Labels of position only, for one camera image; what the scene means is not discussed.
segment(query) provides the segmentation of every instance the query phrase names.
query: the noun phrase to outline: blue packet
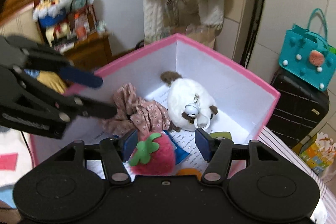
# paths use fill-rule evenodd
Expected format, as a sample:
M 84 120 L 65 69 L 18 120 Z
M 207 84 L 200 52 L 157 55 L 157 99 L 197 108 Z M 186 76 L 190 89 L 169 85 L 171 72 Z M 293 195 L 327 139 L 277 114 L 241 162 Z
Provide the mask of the blue packet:
M 170 133 L 167 130 L 164 130 L 164 133 L 169 137 L 169 139 L 172 142 L 173 148 L 175 150 L 175 162 L 176 162 L 176 165 L 178 165 L 186 157 L 188 157 L 190 153 L 184 151 L 181 147 L 179 147 L 179 145 L 174 141 L 173 137 L 170 135 Z

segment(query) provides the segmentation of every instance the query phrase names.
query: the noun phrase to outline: black suitcase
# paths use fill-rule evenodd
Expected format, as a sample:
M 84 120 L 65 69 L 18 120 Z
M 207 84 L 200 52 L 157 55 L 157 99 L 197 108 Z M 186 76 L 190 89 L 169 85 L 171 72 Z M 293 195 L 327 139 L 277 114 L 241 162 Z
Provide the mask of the black suitcase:
M 271 85 L 281 97 L 267 127 L 293 148 L 328 113 L 328 92 L 317 90 L 282 68 L 274 74 Z

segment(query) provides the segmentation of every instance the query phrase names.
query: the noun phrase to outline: yellow cloth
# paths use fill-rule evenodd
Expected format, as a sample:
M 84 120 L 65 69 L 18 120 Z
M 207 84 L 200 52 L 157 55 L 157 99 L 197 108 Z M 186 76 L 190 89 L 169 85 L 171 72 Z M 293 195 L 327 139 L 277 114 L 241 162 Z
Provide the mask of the yellow cloth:
M 62 79 L 54 72 L 41 70 L 40 75 L 36 79 L 61 94 L 63 94 L 67 89 L 67 86 Z

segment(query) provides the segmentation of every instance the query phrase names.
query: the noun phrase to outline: wooden nightstand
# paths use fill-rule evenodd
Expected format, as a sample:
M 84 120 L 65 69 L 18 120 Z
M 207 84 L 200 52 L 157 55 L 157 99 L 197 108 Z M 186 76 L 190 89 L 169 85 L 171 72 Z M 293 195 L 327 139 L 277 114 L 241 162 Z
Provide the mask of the wooden nightstand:
M 75 47 L 64 52 L 64 56 L 72 60 L 76 68 L 93 70 L 113 61 L 109 33 L 101 36 L 97 32 L 90 34 L 87 39 L 79 41 Z

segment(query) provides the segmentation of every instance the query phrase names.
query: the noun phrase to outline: pink round charm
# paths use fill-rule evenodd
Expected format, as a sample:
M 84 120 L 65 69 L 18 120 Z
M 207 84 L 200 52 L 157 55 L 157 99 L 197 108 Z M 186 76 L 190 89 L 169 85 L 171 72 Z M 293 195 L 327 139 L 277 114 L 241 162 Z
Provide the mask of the pink round charm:
M 324 63 L 324 56 L 317 50 L 313 50 L 310 52 L 309 62 L 316 67 L 320 67 Z

